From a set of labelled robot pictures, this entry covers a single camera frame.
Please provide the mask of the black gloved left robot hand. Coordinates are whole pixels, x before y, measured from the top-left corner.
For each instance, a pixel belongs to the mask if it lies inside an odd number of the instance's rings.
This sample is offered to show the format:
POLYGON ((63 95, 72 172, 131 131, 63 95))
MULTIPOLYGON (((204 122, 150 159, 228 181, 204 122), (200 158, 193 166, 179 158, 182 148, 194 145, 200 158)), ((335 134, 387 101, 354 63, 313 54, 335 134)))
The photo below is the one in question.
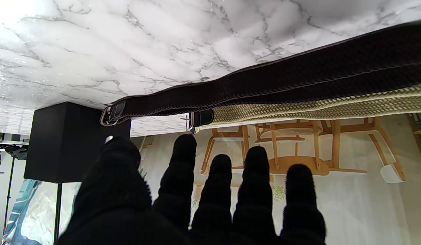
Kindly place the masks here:
POLYGON ((139 174, 141 156, 128 139, 108 137, 78 191, 74 213, 56 245, 324 245, 326 223, 317 207, 311 170, 289 167, 282 230, 274 227, 266 150, 250 148, 231 214, 231 159, 214 157, 194 216, 191 204, 193 135, 180 135, 152 200, 139 174))

